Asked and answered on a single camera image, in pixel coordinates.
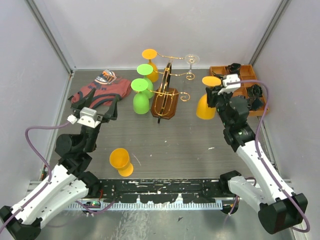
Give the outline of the green goblet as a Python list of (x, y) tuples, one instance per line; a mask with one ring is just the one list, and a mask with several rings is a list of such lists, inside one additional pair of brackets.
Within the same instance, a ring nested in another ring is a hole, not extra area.
[(148, 90), (148, 83), (144, 78), (136, 78), (131, 82), (131, 88), (135, 92), (133, 97), (133, 110), (136, 114), (146, 114), (150, 109), (150, 102), (145, 91)]
[(147, 90), (144, 90), (143, 92), (147, 95), (147, 97), (149, 99), (151, 99), (154, 96), (154, 85), (153, 82), (149, 79), (148, 75), (150, 75), (153, 72), (153, 67), (147, 63), (144, 64), (140, 64), (137, 67), (137, 72), (143, 76), (143, 79), (146, 80), (146, 82), (148, 83), (148, 87)]

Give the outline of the clear wine glass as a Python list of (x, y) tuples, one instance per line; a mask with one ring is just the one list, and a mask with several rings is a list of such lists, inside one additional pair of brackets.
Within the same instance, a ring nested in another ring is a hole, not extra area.
[(196, 54), (187, 54), (184, 57), (184, 60), (185, 60), (186, 63), (189, 64), (188, 74), (191, 74), (193, 65), (197, 64), (200, 61), (200, 58)]

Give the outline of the gold wine glass rack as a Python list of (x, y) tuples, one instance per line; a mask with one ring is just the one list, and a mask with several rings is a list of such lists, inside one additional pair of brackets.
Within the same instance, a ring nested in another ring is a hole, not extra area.
[(159, 124), (162, 119), (169, 120), (175, 115), (178, 100), (181, 100), (183, 102), (187, 102), (190, 100), (190, 95), (187, 92), (179, 92), (177, 91), (176, 88), (170, 87), (171, 77), (185, 76), (187, 80), (192, 81), (195, 78), (195, 74), (193, 72), (191, 74), (188, 74), (189, 69), (187, 72), (184, 72), (184, 73), (172, 72), (173, 60), (185, 61), (185, 56), (184, 57), (165, 56), (165, 55), (159, 54), (158, 52), (157, 52), (157, 56), (168, 59), (168, 63), (166, 67), (161, 72), (162, 74), (161, 84), (157, 90), (153, 90), (155, 95), (151, 105), (151, 113), (153, 117), (157, 118), (157, 123)]

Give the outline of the green goblet front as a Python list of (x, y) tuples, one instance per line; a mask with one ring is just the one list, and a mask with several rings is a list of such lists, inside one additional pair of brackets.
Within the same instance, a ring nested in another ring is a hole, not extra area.
[(149, 99), (151, 99), (154, 96), (154, 85), (153, 82), (149, 79), (148, 75), (150, 75), (153, 72), (153, 67), (147, 63), (144, 64), (140, 64), (137, 67), (137, 72), (143, 76), (143, 79), (146, 80), (146, 82), (148, 83), (148, 87), (147, 90), (144, 90), (143, 92), (147, 95), (147, 97)]

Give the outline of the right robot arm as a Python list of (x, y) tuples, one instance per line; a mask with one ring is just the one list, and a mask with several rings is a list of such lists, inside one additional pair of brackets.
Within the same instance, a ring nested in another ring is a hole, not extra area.
[(247, 100), (232, 92), (223, 92), (221, 86), (206, 87), (205, 90), (208, 107), (217, 110), (223, 123), (226, 143), (245, 162), (259, 184), (259, 187), (253, 186), (233, 170), (220, 176), (220, 193), (225, 197), (234, 194), (242, 198), (254, 209), (261, 225), (271, 235), (294, 229), (305, 220), (308, 200), (303, 193), (296, 194), (268, 160), (247, 123)]

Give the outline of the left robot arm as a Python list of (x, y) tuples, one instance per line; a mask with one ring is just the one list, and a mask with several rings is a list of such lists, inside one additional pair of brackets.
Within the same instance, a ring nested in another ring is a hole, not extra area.
[(54, 129), (69, 125), (81, 126), (78, 134), (61, 134), (56, 139), (55, 152), (60, 156), (54, 168), (41, 157), (47, 167), (47, 177), (28, 195), (13, 206), (0, 209), (1, 230), (7, 230), (15, 240), (35, 240), (41, 230), (61, 211), (82, 198), (95, 198), (101, 189), (100, 180), (87, 167), (96, 147), (101, 125), (118, 117), (116, 95), (104, 114), (90, 107), (96, 90), (71, 105), (72, 114), (66, 123)]

